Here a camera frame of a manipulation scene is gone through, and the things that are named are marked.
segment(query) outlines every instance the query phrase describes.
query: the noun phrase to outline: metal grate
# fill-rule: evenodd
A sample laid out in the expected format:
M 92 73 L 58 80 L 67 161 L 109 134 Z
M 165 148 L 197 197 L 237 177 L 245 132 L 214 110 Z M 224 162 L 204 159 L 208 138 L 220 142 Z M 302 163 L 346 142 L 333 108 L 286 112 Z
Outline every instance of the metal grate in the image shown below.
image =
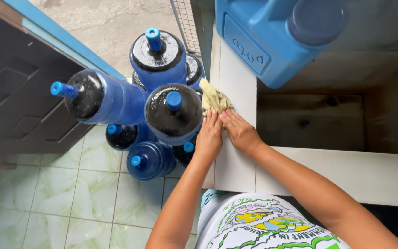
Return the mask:
M 185 49 L 200 54 L 199 41 L 196 33 L 195 20 L 191 11 L 190 0 L 170 0 L 177 25 L 179 26 Z

